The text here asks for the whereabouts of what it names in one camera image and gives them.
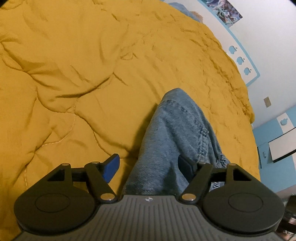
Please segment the beige wall switch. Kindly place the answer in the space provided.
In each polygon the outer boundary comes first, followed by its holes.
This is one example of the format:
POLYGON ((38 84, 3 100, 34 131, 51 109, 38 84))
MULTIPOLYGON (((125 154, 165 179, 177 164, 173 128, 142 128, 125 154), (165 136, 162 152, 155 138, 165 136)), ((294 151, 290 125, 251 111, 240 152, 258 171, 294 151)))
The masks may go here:
POLYGON ((266 108, 269 108, 271 106, 271 101, 269 99, 269 97, 264 98, 264 103, 266 108))

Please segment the anime poster strip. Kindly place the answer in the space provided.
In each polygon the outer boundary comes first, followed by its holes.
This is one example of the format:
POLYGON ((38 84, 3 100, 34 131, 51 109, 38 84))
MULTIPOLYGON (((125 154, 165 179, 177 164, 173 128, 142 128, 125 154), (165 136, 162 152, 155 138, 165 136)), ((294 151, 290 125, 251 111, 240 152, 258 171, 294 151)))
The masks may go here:
POLYGON ((227 0, 204 0, 202 2, 227 27, 231 27, 243 18, 241 13, 227 0))

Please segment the yellow quilted bedspread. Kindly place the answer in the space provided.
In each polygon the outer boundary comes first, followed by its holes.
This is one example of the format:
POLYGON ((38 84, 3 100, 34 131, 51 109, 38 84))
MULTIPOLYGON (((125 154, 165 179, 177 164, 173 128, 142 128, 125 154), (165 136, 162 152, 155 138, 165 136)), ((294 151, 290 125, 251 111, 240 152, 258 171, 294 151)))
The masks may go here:
POLYGON ((222 152, 259 178, 255 116, 210 29, 161 1, 7 1, 1 7, 1 240, 15 200, 61 163, 114 153, 120 192, 166 92, 202 109, 222 152))

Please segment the blue denim jeans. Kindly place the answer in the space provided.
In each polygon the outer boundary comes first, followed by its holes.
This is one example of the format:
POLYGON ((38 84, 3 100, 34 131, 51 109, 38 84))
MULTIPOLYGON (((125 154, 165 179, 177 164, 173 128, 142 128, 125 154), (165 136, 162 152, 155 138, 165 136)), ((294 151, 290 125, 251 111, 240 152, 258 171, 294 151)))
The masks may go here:
POLYGON ((180 155, 215 168, 230 163, 203 111, 176 88, 158 105, 122 194, 179 196, 189 184, 178 169, 180 155))

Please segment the white blue headboard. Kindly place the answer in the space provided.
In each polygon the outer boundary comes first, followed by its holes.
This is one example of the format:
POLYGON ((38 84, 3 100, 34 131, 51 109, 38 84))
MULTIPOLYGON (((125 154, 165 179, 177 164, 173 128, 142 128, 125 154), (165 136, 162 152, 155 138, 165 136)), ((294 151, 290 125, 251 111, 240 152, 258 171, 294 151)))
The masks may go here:
POLYGON ((249 54, 224 23, 207 8, 202 1, 165 1, 185 15, 206 25, 221 43, 222 49, 235 62, 246 86, 250 86, 260 76, 249 54))

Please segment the blue wardrobe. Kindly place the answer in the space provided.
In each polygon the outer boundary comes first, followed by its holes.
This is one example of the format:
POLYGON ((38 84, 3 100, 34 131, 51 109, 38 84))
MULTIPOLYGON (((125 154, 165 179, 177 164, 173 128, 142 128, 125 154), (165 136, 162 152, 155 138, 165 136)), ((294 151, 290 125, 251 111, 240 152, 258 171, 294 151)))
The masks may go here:
POLYGON ((259 169, 261 182, 273 192, 295 185, 295 108, 253 130, 257 147, 269 143, 273 164, 259 169))

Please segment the blue bedside cabinet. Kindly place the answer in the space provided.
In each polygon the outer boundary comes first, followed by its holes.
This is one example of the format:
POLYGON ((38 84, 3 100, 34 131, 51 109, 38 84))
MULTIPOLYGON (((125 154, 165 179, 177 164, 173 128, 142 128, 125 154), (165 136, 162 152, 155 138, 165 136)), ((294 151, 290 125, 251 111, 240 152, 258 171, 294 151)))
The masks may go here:
POLYGON ((263 169, 266 166, 273 164, 269 143, 265 142, 257 147, 259 156, 259 168, 263 169))

